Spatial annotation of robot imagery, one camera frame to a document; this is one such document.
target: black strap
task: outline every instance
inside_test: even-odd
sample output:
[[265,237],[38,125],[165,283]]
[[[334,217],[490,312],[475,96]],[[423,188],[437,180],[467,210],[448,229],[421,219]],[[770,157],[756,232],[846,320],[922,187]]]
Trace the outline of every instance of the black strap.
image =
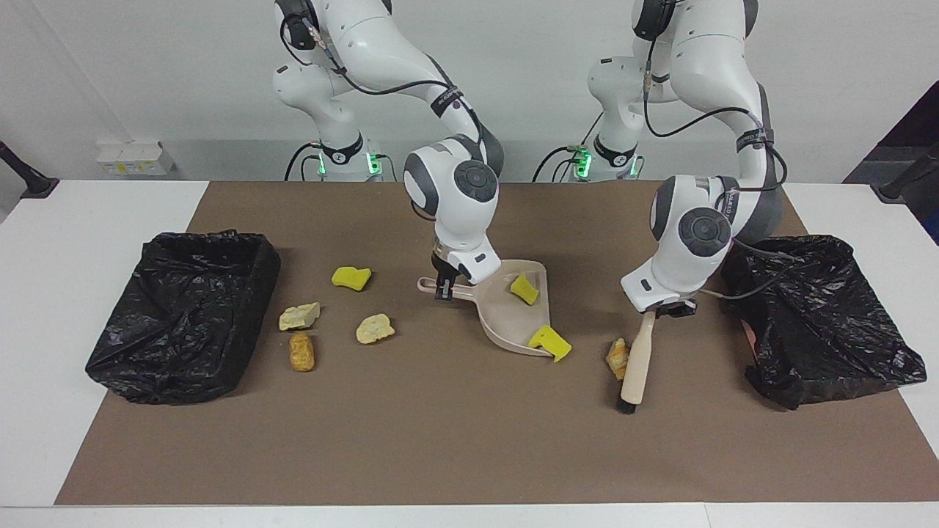
[[740,152],[744,148],[749,147],[750,145],[772,145],[775,139],[775,134],[773,134],[773,129],[757,129],[755,131],[750,131],[744,133],[744,135],[737,138],[737,152]]
[[451,86],[434,99],[434,102],[430,103],[430,109],[434,111],[434,114],[437,114],[437,117],[443,117],[443,113],[447,111],[447,108],[450,108],[454,101],[459,101],[461,97],[463,97],[463,92],[456,86]]
[[[626,152],[617,152],[615,150],[610,150],[609,148],[604,147],[603,144],[600,143],[600,134],[597,134],[597,136],[593,139],[593,148],[596,150],[596,153],[599,154],[601,158],[609,162],[609,166],[617,167],[617,168],[625,167],[626,164],[629,163],[629,160],[633,158],[633,154],[636,153],[635,147],[632,147]],[[623,163],[617,164],[616,159],[621,156],[624,156],[626,161]]]
[[[324,145],[323,153],[326,154],[333,163],[336,163],[337,165],[345,165],[346,163],[349,163],[349,160],[358,154],[364,146],[365,140],[362,138],[362,133],[359,132],[359,139],[357,139],[356,142],[352,145],[343,148],[329,148]],[[337,158],[336,154],[342,154],[342,156]]]
[[740,184],[736,178],[728,176],[718,176],[721,184],[724,186],[724,204],[720,207],[720,213],[727,217],[728,222],[733,225],[733,219],[737,217],[737,207],[740,203]]

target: dustpan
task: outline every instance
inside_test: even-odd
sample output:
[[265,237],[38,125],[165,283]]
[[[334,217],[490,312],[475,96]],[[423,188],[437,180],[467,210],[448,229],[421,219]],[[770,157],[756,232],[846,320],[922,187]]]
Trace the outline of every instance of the dustpan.
[[[511,291],[512,283],[525,274],[540,293],[528,306]],[[499,270],[476,286],[454,285],[456,299],[476,304],[486,336],[503,349],[530,356],[553,357],[549,352],[528,346],[541,327],[551,324],[547,304],[547,270],[540,262],[503,260]],[[421,277],[417,289],[436,293],[437,281]]]

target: white table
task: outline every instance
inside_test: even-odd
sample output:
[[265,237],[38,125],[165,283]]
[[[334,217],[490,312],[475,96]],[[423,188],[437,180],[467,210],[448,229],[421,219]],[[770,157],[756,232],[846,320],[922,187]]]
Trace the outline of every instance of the white table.
[[[205,182],[63,181],[0,224],[0,526],[627,526],[933,528],[939,503],[53,507],[105,390],[85,361],[140,256],[183,231]],[[866,186],[788,184],[810,233],[856,258],[908,344],[939,365],[939,248]],[[933,451],[939,384],[901,390]]]

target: white wall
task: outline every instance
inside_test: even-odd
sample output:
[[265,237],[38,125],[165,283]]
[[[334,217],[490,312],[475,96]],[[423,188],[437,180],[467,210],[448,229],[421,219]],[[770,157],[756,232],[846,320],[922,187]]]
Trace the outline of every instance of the white wall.
[[[289,60],[270,4],[0,0],[0,137],[60,178],[101,177],[95,142],[133,138],[162,140],[181,178],[277,179],[293,147],[316,131],[270,87],[272,71]],[[396,0],[394,10],[505,144],[506,179],[522,180],[593,121],[599,106],[587,71],[599,57],[630,53],[630,6]],[[747,58],[769,93],[793,181],[841,181],[939,78],[937,25],[934,0],[761,3]],[[446,134],[419,101],[344,97],[396,159]],[[694,116],[653,112],[663,129]],[[710,122],[649,140],[644,177],[733,174],[732,139]],[[0,168],[0,209],[18,193],[12,178]]]

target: brown paper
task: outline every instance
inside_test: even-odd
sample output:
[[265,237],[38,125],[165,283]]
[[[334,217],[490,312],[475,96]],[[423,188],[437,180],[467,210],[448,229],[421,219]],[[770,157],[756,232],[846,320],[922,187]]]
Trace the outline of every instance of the brown paper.
[[[644,403],[615,411],[604,357],[639,326],[619,279],[655,250],[656,186],[503,186],[490,237],[546,265],[553,326],[574,345],[555,365],[491,344],[471,303],[415,289],[433,226],[400,184],[212,183],[190,230],[264,233],[284,261],[241,385],[189,407],[108,395],[57,503],[939,500],[939,462],[899,393],[784,412],[744,380],[747,338],[709,298],[659,320]],[[780,233],[805,233],[788,204]],[[331,285],[340,266],[375,275],[356,293]],[[277,315],[311,301],[316,370],[298,374]],[[379,312],[397,334],[359,345]]]

